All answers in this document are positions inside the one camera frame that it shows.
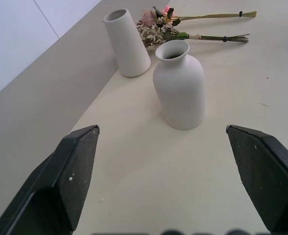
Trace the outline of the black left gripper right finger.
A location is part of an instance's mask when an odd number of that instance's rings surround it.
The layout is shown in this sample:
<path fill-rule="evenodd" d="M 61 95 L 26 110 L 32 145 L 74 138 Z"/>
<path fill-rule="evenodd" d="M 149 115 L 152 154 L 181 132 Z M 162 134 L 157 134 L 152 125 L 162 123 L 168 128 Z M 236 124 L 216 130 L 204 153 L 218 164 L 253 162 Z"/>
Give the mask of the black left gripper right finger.
<path fill-rule="evenodd" d="M 226 128 L 241 182 L 265 227 L 288 235 L 288 150 L 264 132 Z"/>

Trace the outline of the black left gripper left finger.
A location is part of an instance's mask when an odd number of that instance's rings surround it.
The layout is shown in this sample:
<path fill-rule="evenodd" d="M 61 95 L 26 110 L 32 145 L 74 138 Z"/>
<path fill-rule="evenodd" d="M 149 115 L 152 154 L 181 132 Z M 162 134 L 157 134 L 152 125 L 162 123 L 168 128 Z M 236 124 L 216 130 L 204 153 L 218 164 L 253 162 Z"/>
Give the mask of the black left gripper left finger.
<path fill-rule="evenodd" d="M 0 235 L 71 235 L 89 190 L 99 126 L 75 130 L 26 179 L 0 217 Z"/>

